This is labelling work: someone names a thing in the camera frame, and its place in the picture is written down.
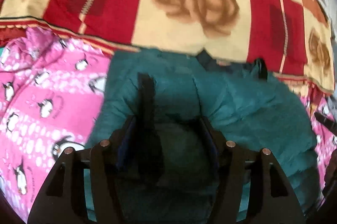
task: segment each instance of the teal puffy fabric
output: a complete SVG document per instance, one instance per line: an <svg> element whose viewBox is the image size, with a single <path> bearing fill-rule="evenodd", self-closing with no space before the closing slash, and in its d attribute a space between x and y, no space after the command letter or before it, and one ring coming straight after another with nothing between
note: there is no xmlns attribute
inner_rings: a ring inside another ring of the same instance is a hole
<svg viewBox="0 0 337 224"><path fill-rule="evenodd" d="M268 74L259 80L259 66L235 74L207 72L186 55L142 50L116 52L108 72L104 103L86 144L94 146L123 126L138 111L138 73L155 80L155 127L161 139L165 172L156 186L118 180L124 217L134 223L206 223L218 181L197 135L178 121L206 116L227 140L259 151L272 150L299 199L303 211L319 195L316 146L307 113L287 86ZM138 178L131 166L125 177ZM86 201L92 214L90 183ZM249 183L243 187L238 220L245 217Z"/></svg>

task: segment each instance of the penguin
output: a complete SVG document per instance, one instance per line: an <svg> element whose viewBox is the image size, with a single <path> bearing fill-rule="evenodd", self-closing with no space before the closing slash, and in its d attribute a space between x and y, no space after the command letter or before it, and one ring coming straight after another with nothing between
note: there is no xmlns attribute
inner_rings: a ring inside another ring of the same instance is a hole
<svg viewBox="0 0 337 224"><path fill-rule="evenodd" d="M90 87L93 93L96 93L96 91L104 93L106 82L107 77L100 76L96 79L90 80L88 86Z"/></svg>
<svg viewBox="0 0 337 224"><path fill-rule="evenodd" d="M86 59L81 59L75 64L75 69L77 71L84 71L88 66L88 61Z"/></svg>
<svg viewBox="0 0 337 224"><path fill-rule="evenodd" d="M21 159L21 164L16 168L13 168L14 174L16 176L17 188L19 194L27 194L27 178L25 170L23 169L23 158Z"/></svg>
<svg viewBox="0 0 337 224"><path fill-rule="evenodd" d="M32 57L32 60L35 61L40 56L40 51L39 50L30 51L29 54Z"/></svg>
<svg viewBox="0 0 337 224"><path fill-rule="evenodd" d="M7 49L7 48L4 48L2 54L1 54L1 64L5 64L7 58L9 57L10 55L10 50Z"/></svg>
<svg viewBox="0 0 337 224"><path fill-rule="evenodd" d="M323 107L322 107L322 113L324 114L324 115L328 115L330 112L329 112L329 108L328 108L328 105L324 105Z"/></svg>
<svg viewBox="0 0 337 224"><path fill-rule="evenodd" d="M16 113L12 113L8 118L7 118L7 130L12 132L15 128L15 125L19 121L19 116Z"/></svg>
<svg viewBox="0 0 337 224"><path fill-rule="evenodd" d="M53 101L51 99L45 99L41 103L38 103L40 107L40 117L47 118L53 111Z"/></svg>
<svg viewBox="0 0 337 224"><path fill-rule="evenodd" d="M7 82L6 84L2 84L5 88L5 99L6 101L11 101L15 92L13 82Z"/></svg>
<svg viewBox="0 0 337 224"><path fill-rule="evenodd" d="M63 49L64 49L64 48L67 48L67 44L65 43L65 41L64 41L62 38L60 38L59 43L61 44L61 47L62 47Z"/></svg>
<svg viewBox="0 0 337 224"><path fill-rule="evenodd" d="M320 135L316 136L317 144L321 144L322 142L322 137Z"/></svg>
<svg viewBox="0 0 337 224"><path fill-rule="evenodd" d="M2 177L2 175L0 175L0 190L5 194L5 180Z"/></svg>
<svg viewBox="0 0 337 224"><path fill-rule="evenodd" d="M65 136L64 138L60 139L58 142L56 142L53 145L52 155L53 155L53 158L54 158L55 161L57 161L57 159L59 158L61 153L63 153L63 151L67 147L73 147L75 149L75 151L84 150L84 146L82 144L72 142L72 141L68 141L67 139L69 139L70 137L71 136Z"/></svg>
<svg viewBox="0 0 337 224"><path fill-rule="evenodd" d="M37 85L40 85L43 81L45 81L49 77L48 72L42 72L41 74L38 74L34 81Z"/></svg>

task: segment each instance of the bedding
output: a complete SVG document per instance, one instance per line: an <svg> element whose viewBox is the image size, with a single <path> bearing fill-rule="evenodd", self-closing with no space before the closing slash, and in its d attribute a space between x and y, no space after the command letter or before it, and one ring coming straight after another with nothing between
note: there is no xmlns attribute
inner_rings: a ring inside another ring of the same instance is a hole
<svg viewBox="0 0 337 224"><path fill-rule="evenodd" d="M300 100L307 109L307 112L310 116L312 129L317 137L317 146L315 151L317 153L317 168L320 173L320 187L323 190L325 187L324 177L326 175L326 168L329 165L332 152L337 148L337 136L335 136L324 125L318 122L313 113L319 112L331 120L334 120L334 116L329 110L325 98L321 99L316 109L311 109L310 98L301 97Z"/></svg>
<svg viewBox="0 0 337 224"><path fill-rule="evenodd" d="M326 102L328 104L329 111L334 117L334 120L337 120L337 91L329 97L326 98Z"/></svg>
<svg viewBox="0 0 337 224"><path fill-rule="evenodd" d="M317 0L0 0L0 27L36 25L105 54L155 47L235 62L261 57L291 86L334 91L331 29Z"/></svg>
<svg viewBox="0 0 337 224"><path fill-rule="evenodd" d="M26 33L0 61L0 186L24 221L58 156L84 148L110 62L81 40L38 27Z"/></svg>
<svg viewBox="0 0 337 224"><path fill-rule="evenodd" d="M145 49L133 54L116 52L107 75L102 110L86 148L109 138L129 115L138 114L139 73L147 73L155 81L154 123L161 140L164 174L152 186L117 181L118 198L128 221L207 222L218 181L209 171L201 141L183 125L199 115L206 116L227 140L256 151L270 148L304 212L316 201L316 136L310 120L297 96L272 73L264 73L260 61L249 70L236 67L229 74L207 72L196 58L182 54ZM131 170L124 177L135 179L139 175ZM245 218L248 198L246 183L239 220ZM87 202L87 207L93 210L92 202Z"/></svg>
<svg viewBox="0 0 337 224"><path fill-rule="evenodd" d="M305 105L309 101L312 114L334 91L330 39L331 26L319 0L0 0L0 47L7 45L0 61L0 141L4 139L6 147L0 142L0 187L26 220L57 155L67 145L80 149L87 143L103 101L110 58L118 50L139 52L146 47L190 56L205 50L218 63L262 58ZM72 62L71 71L65 70L69 63L63 60ZM36 76L49 69L54 81L44 72ZM78 74L76 84L60 81L68 73L69 78ZM37 93L34 99L26 96L29 90ZM70 103L57 97L64 95ZM95 106L86 113L83 129L79 108L86 109L91 101ZM12 132L7 129L10 115L10 129L17 120ZM331 152L322 145L316 151L320 158L329 158ZM298 162L306 168L312 160L316 162L316 156L311 153L309 161ZM304 210L313 203L307 190L317 188L316 175L317 167L311 165L306 175L296 173L292 180Z"/></svg>

